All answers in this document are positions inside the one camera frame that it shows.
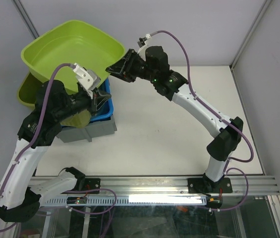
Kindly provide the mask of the bright green plastic tub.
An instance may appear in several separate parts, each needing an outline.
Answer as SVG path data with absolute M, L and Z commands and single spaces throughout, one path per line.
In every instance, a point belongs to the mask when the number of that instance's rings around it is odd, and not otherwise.
M 109 76 L 105 69 L 124 54 L 124 46 L 112 36 L 86 22 L 69 20 L 27 45 L 21 59 L 41 82 L 62 63 L 78 63 L 104 82 Z

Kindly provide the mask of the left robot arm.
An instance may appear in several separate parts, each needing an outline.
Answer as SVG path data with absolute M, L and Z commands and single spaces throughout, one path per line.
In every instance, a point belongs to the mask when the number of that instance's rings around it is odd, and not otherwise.
M 84 110 L 96 114 L 111 94 L 95 88 L 91 94 L 78 84 L 69 95 L 59 80 L 43 83 L 36 94 L 34 110 L 23 120 L 11 162 L 0 182 L 0 219 L 22 223 L 30 220 L 47 200 L 68 190 L 81 192 L 85 175 L 74 167 L 59 176 L 30 187 L 39 161 L 62 131 L 62 122 Z

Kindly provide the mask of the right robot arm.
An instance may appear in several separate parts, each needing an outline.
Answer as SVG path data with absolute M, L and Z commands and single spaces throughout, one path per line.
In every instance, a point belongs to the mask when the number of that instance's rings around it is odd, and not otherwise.
M 170 69 L 168 55 L 161 46 L 148 47 L 144 57 L 129 49 L 120 60 L 108 66 L 106 72 L 125 82 L 134 82 L 136 78 L 150 81 L 160 95 L 184 108 L 207 129 L 213 137 L 207 146 L 210 160 L 201 184 L 195 189 L 204 194 L 219 189 L 228 158 L 241 141 L 237 130 L 243 129 L 243 120 L 216 117 L 213 107 L 200 103 L 190 92 L 188 80 Z

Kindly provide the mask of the blue plastic bin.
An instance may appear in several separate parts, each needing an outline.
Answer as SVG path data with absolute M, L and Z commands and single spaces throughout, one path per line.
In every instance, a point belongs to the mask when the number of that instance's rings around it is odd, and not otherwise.
M 113 114 L 113 111 L 113 102 L 112 99 L 109 99 L 94 116 L 85 110 L 61 122 L 61 126 L 83 128 L 91 122 L 108 119 Z

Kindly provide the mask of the grey plastic crate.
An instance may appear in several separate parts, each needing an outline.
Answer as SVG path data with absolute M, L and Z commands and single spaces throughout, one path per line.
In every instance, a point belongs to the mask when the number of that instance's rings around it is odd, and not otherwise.
M 63 143 L 70 143 L 80 140 L 92 142 L 94 138 L 112 135 L 117 131 L 114 116 L 110 116 L 105 120 L 94 121 L 84 128 L 63 127 L 62 131 L 57 135 Z

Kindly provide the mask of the aluminium rail frame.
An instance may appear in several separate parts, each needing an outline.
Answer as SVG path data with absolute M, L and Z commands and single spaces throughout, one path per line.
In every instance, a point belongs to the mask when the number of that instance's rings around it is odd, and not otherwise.
M 87 176 L 86 179 L 100 179 L 98 187 L 111 189 L 118 196 L 130 194 L 187 195 L 193 190 L 193 179 L 201 176 Z M 220 183 L 224 196 L 280 195 L 280 189 L 273 176 L 231 175 Z

